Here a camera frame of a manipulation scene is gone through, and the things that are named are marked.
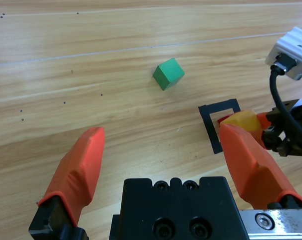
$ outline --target white camera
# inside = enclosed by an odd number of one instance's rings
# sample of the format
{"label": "white camera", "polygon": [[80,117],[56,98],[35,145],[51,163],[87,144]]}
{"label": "white camera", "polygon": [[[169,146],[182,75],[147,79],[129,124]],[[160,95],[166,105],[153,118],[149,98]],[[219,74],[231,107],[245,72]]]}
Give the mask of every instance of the white camera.
{"label": "white camera", "polygon": [[285,36],[281,37],[265,60],[268,65],[276,62],[276,57],[286,54],[296,60],[297,65],[285,74],[294,80],[302,78],[302,29],[295,27]]}

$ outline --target screw hole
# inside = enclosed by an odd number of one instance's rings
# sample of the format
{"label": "screw hole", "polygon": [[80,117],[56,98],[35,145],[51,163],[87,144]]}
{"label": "screw hole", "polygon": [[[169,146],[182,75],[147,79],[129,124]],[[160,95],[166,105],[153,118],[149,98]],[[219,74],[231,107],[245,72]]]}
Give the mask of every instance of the screw hole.
{"label": "screw hole", "polygon": [[157,181],[154,184],[154,188],[159,189],[159,190],[166,190],[169,188],[169,185],[165,181]]}
{"label": "screw hole", "polygon": [[195,217],[190,222],[190,231],[196,239],[204,240],[212,234],[212,227],[204,218]]}
{"label": "screw hole", "polygon": [[159,240],[169,240],[175,234],[174,224],[167,218],[159,218],[153,225],[153,233]]}
{"label": "screw hole", "polygon": [[189,189],[189,190],[197,189],[197,188],[198,188],[197,183],[194,182],[194,181],[192,181],[192,180],[186,181],[186,182],[183,184],[183,186],[186,187],[186,188]]}

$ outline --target yellow block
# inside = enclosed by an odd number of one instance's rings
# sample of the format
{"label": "yellow block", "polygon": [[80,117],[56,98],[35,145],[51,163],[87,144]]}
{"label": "yellow block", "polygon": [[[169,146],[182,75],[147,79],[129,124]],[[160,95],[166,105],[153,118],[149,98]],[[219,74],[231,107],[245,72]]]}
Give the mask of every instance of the yellow block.
{"label": "yellow block", "polygon": [[237,112],[223,120],[221,124],[234,124],[248,132],[258,131],[262,128],[256,113],[252,110]]}

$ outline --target silver metal plate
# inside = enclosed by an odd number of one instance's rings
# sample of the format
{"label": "silver metal plate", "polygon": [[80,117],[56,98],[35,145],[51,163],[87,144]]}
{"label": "silver metal plate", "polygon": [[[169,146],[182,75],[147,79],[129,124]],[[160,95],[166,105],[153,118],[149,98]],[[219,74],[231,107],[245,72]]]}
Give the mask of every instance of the silver metal plate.
{"label": "silver metal plate", "polygon": [[[274,228],[265,230],[256,222],[258,214],[266,214]],[[240,210],[251,240],[302,240],[302,209]]]}

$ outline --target black cable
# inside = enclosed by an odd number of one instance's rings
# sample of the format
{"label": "black cable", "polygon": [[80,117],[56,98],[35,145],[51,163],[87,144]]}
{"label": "black cable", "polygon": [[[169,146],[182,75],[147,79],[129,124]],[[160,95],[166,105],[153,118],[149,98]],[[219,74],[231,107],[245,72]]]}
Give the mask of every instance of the black cable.
{"label": "black cable", "polygon": [[270,76],[270,89],[275,102],[276,107],[282,114],[283,118],[290,123],[298,134],[302,136],[302,127],[301,125],[293,118],[293,116],[287,111],[286,106],[283,104],[279,93],[276,87],[276,78],[278,75],[283,75],[283,70],[277,66],[271,67],[271,76]]}

